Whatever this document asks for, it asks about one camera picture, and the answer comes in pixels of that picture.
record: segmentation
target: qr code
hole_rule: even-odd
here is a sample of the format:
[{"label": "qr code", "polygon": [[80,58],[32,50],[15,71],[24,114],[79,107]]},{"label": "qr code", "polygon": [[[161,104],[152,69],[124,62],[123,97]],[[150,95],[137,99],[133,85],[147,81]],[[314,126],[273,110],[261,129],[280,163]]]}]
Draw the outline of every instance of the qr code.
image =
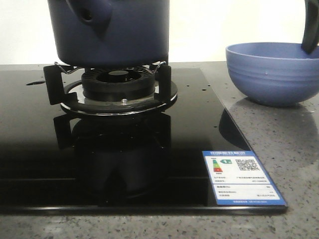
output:
[{"label": "qr code", "polygon": [[236,163],[241,171],[259,170],[259,167],[254,159],[236,159]]}]

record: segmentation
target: gas burner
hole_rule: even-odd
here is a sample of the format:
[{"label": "gas burner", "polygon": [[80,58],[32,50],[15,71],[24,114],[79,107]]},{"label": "gas burner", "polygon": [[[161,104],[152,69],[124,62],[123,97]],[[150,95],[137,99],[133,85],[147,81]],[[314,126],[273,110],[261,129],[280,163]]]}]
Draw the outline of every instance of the gas burner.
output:
[{"label": "gas burner", "polygon": [[171,81],[171,67],[159,65],[122,69],[86,69],[81,81],[63,86],[61,73],[71,66],[44,67],[51,105],[61,104],[67,113],[78,116],[123,116],[164,111],[177,99]]},{"label": "gas burner", "polygon": [[83,95],[97,101],[136,100],[154,93],[154,74],[143,67],[94,69],[82,75]]}]

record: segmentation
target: white wall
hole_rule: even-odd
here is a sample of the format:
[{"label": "white wall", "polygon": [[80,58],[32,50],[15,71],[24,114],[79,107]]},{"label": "white wall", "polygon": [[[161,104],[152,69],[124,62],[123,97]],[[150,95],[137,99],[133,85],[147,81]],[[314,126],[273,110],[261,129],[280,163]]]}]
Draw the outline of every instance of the white wall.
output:
[{"label": "white wall", "polygon": [[[58,61],[46,0],[0,0],[0,64]],[[225,47],[301,42],[304,0],[170,0],[169,59],[225,60]]]}]

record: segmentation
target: blue pot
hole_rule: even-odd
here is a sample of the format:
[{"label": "blue pot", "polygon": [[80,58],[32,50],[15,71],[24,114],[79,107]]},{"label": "blue pot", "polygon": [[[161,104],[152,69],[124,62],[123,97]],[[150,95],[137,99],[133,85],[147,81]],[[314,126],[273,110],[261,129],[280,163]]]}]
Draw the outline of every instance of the blue pot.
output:
[{"label": "blue pot", "polygon": [[81,67],[168,58],[169,0],[48,0],[57,53]]}]

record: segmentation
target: blue bowl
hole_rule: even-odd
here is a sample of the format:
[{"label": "blue bowl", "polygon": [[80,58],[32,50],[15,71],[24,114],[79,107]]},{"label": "blue bowl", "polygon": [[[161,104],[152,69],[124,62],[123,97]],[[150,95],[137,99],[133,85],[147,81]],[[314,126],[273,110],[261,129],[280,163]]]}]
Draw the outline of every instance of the blue bowl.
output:
[{"label": "blue bowl", "polygon": [[260,104],[292,106],[319,92],[319,47],[308,55],[297,43],[242,43],[226,59],[234,85]]}]

